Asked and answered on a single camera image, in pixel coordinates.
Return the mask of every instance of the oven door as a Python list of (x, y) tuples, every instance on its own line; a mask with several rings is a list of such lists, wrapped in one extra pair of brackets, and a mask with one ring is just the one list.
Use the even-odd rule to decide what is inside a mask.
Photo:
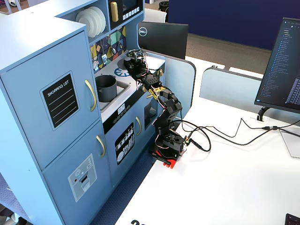
[(111, 29), (143, 10), (143, 0), (108, 0)]

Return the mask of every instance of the gold handle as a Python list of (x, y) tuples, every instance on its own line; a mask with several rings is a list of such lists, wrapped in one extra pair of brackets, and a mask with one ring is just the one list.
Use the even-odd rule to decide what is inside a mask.
[(112, 21), (117, 22), (119, 20), (118, 4), (115, 1), (111, 2), (111, 9), (112, 9)]
[(103, 154), (101, 154), (101, 158), (103, 158), (105, 156), (105, 153), (106, 153), (106, 148), (104, 146), (104, 143), (103, 141), (101, 140), (101, 138), (99, 137), (99, 135), (96, 136), (97, 140), (100, 142), (100, 144), (102, 145), (102, 148), (103, 148)]
[(136, 134), (136, 136), (138, 136), (138, 135), (140, 135), (141, 132), (142, 132), (142, 124), (141, 124), (141, 121), (140, 121), (140, 119), (139, 119), (138, 117), (136, 117), (135, 119), (136, 119), (136, 121), (137, 121), (137, 122), (139, 123), (139, 125), (140, 125), (140, 132)]
[(94, 98), (94, 104), (93, 106), (90, 108), (90, 111), (94, 111), (96, 106), (97, 106), (97, 98), (96, 98), (96, 94), (95, 94), (95, 91), (92, 87), (92, 85), (90, 84), (90, 82), (88, 80), (85, 80), (85, 84), (86, 86), (88, 86), (88, 88), (90, 89), (90, 91), (92, 92), (92, 95), (93, 95), (93, 98)]

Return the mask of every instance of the robotic arm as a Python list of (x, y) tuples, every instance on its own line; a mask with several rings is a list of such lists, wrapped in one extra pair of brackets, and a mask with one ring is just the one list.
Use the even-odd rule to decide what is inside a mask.
[(173, 168), (184, 147), (186, 137), (182, 138), (174, 129), (172, 121), (182, 110), (180, 101), (174, 93), (164, 87), (159, 80), (162, 76), (161, 70), (150, 72), (147, 63), (144, 61), (146, 54), (143, 50), (131, 50), (125, 52), (127, 58), (124, 66), (132, 78), (143, 85), (142, 90), (149, 92), (163, 108), (161, 115), (153, 122), (157, 138), (155, 144), (156, 152), (153, 157), (164, 162), (167, 167)]

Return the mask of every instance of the blue wall panel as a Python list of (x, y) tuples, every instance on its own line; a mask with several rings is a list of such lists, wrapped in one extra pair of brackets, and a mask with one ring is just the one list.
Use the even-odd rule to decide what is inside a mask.
[(270, 50), (283, 17), (300, 18), (300, 1), (172, 0), (169, 10), (189, 33)]

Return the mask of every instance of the cabinet door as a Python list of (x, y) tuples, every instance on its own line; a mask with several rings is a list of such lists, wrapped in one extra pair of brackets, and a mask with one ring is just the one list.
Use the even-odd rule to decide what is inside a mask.
[(83, 32), (1, 79), (41, 169), (99, 118), (97, 107), (91, 112), (95, 85)]
[(108, 159), (101, 140), (105, 144), (99, 122), (44, 172), (67, 225), (90, 222), (111, 192)]
[(143, 112), (146, 104), (142, 98), (105, 135), (113, 186), (120, 181), (143, 150)]

